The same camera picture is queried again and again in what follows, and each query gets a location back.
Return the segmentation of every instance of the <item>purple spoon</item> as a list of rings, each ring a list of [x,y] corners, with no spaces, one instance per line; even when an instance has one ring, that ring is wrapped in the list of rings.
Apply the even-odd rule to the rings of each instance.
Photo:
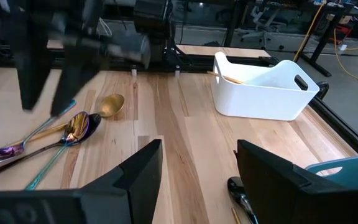
[[[8,159],[12,159],[24,152],[24,145],[26,142],[35,134],[37,134],[39,131],[41,131],[43,128],[48,126],[52,121],[55,121],[57,118],[59,118],[61,115],[65,114],[67,111],[72,109],[75,106],[75,100],[71,100],[70,104],[68,105],[68,108],[66,108],[63,112],[59,114],[57,117],[50,117],[46,122],[41,124],[37,129],[35,129],[33,132],[31,132],[22,143],[15,145],[15,146],[8,146],[8,147],[2,147],[0,148],[0,162],[4,162]]]

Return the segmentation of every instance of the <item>teal spoon handle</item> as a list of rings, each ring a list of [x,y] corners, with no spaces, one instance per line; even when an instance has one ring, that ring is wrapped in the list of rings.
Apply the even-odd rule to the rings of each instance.
[[[68,146],[67,144],[64,145],[55,153],[55,155],[49,160],[47,165],[45,165],[44,168],[42,168],[42,170],[34,177],[34,179],[31,180],[31,182],[25,187],[24,190],[34,190],[38,186],[39,182],[44,178],[44,175],[48,172],[48,170],[51,168],[53,163],[55,163],[57,158],[59,158],[62,152],[64,152],[67,146]]]

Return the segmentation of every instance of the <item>wooden table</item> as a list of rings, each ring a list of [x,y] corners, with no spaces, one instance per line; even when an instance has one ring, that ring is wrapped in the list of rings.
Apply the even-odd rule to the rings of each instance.
[[[263,50],[181,46],[188,53],[267,56]],[[53,70],[32,113],[21,109],[16,70],[0,68],[0,147],[23,138],[49,117],[60,71]],[[163,173],[154,223],[234,223],[226,181],[239,175],[233,150],[246,139],[295,164],[307,165],[356,156],[356,153],[310,108],[292,122],[223,116],[214,109],[206,74],[100,72],[76,96],[77,105],[56,124],[79,111],[95,113],[100,101],[120,93],[125,106],[102,120],[95,134],[67,150],[38,189],[86,185],[155,138],[163,139]],[[55,142],[55,133],[26,145],[30,153]],[[0,190],[23,189],[52,157],[50,150],[0,174]],[[247,223],[238,208],[242,222]]]

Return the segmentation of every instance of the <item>white plastic basket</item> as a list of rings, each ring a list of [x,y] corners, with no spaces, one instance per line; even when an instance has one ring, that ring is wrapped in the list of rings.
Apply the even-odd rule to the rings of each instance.
[[[215,108],[227,116],[294,120],[319,91],[318,85],[294,62],[281,61],[274,67],[230,63],[224,53],[215,54],[212,82]],[[246,83],[236,84],[223,78]],[[302,83],[302,90],[295,82]]]

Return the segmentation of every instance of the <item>spoon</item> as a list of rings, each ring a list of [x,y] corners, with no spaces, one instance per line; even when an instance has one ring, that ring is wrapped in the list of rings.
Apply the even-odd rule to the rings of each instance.
[[[96,131],[96,129],[98,128],[98,126],[100,124],[100,121],[101,121],[100,115],[98,115],[96,113],[89,115],[89,126],[88,126],[88,130],[86,130],[85,135],[80,140],[71,143],[70,146],[75,146],[75,145],[81,144],[85,140],[87,140]],[[26,161],[27,159],[30,159],[31,157],[34,157],[34,156],[40,154],[41,152],[45,152],[46,150],[51,149],[53,147],[64,146],[64,144],[65,144],[65,138],[61,138],[61,140],[59,140],[56,143],[53,143],[49,146],[45,146],[37,151],[31,152],[30,154],[28,154],[24,157],[21,157],[20,159],[16,159],[15,161],[12,161],[8,164],[1,166],[0,173],[4,172],[5,170],[23,162],[23,161]]]
[[[67,124],[62,139],[64,139],[64,145],[55,153],[55,155],[47,162],[47,164],[41,169],[41,171],[31,180],[31,182],[25,187],[24,190],[34,190],[39,182],[44,178],[45,174],[52,167],[53,163],[59,158],[66,147],[73,142],[80,140],[84,137],[86,130],[89,126],[89,116],[87,112],[82,111],[75,115]]]
[[[103,99],[103,101],[101,102],[98,114],[100,114],[104,118],[114,116],[115,114],[120,112],[120,110],[124,106],[124,101],[125,101],[124,97],[120,94],[109,95],[109,96],[105,97]],[[67,124],[61,124],[61,125],[55,126],[53,128],[50,128],[48,130],[42,131],[42,132],[36,134],[35,136],[33,136],[29,141],[40,139],[44,136],[54,133],[55,131],[63,130],[66,127],[66,125]],[[23,140],[16,141],[14,143],[10,143],[9,145],[7,145],[5,147],[15,146],[22,141]]]
[[[31,132],[20,144],[17,144],[15,146],[8,146],[8,147],[2,147],[0,148],[0,162],[6,161],[8,159],[12,159],[13,157],[16,157],[22,152],[24,152],[24,146],[26,142],[37,132],[39,132],[44,127],[48,126],[52,121],[55,121],[57,118],[59,118],[61,115],[65,114],[68,110],[72,109],[72,107],[75,105],[75,100],[71,100],[68,108],[66,108],[63,112],[59,114],[57,117],[49,117],[48,120],[46,120],[43,124],[41,124],[37,129],[35,129],[33,132]]]

